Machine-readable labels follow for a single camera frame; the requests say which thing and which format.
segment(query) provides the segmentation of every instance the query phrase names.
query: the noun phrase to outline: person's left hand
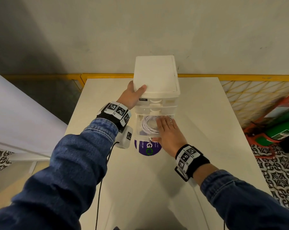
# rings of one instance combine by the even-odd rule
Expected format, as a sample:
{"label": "person's left hand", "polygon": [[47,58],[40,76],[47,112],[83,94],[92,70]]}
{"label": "person's left hand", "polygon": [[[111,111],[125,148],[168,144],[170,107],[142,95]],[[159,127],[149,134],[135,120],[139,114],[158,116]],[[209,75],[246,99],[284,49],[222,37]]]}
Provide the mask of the person's left hand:
{"label": "person's left hand", "polygon": [[133,81],[130,81],[127,85],[127,89],[121,94],[117,102],[122,103],[130,110],[136,105],[136,103],[139,101],[139,98],[145,91],[146,85],[143,85],[135,92],[134,83]]}

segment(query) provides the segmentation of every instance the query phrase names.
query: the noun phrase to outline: green fire extinguisher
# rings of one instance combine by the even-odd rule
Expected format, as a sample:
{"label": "green fire extinguisher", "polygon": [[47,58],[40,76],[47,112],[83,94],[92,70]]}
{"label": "green fire extinguisher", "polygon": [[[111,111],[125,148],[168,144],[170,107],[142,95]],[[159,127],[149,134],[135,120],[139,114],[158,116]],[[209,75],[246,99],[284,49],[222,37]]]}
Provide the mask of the green fire extinguisher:
{"label": "green fire extinguisher", "polygon": [[[289,120],[275,126],[272,126],[264,131],[264,133],[272,139],[282,140],[289,136]],[[268,146],[273,144],[273,142],[266,139],[264,136],[259,136],[255,141],[262,145]]]}

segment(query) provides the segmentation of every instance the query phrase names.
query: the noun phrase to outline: denim jacket sleeve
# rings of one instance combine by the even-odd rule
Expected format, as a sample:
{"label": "denim jacket sleeve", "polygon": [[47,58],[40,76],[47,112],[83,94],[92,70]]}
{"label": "denim jacket sleeve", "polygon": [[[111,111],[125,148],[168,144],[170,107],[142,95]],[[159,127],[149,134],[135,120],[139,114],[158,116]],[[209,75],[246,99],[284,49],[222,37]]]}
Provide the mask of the denim jacket sleeve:
{"label": "denim jacket sleeve", "polygon": [[201,191],[230,230],[289,229],[289,210],[225,170],[209,175]]}
{"label": "denim jacket sleeve", "polygon": [[64,136],[50,166],[31,176],[12,204],[0,209],[0,229],[80,229],[79,218],[106,174],[117,134],[115,124],[97,118],[80,135]]}

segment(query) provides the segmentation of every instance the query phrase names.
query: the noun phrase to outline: plastic drawer organizer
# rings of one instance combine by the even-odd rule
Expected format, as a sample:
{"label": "plastic drawer organizer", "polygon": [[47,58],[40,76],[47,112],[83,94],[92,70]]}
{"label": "plastic drawer organizer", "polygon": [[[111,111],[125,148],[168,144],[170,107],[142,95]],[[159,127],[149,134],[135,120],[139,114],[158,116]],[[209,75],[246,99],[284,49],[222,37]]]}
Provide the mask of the plastic drawer organizer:
{"label": "plastic drawer organizer", "polygon": [[147,85],[146,92],[135,106],[135,139],[149,141],[159,137],[157,116],[170,116],[176,112],[180,87],[174,56],[138,56],[134,72],[134,89]]}

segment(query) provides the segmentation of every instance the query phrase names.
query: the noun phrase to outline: circular sticker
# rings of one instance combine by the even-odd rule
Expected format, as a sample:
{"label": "circular sticker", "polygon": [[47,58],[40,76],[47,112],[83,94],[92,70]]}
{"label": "circular sticker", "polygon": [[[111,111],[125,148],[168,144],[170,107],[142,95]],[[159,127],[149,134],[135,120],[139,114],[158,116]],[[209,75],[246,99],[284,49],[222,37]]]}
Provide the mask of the circular sticker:
{"label": "circular sticker", "polygon": [[138,151],[145,156],[153,156],[162,149],[162,146],[157,142],[139,141]]}

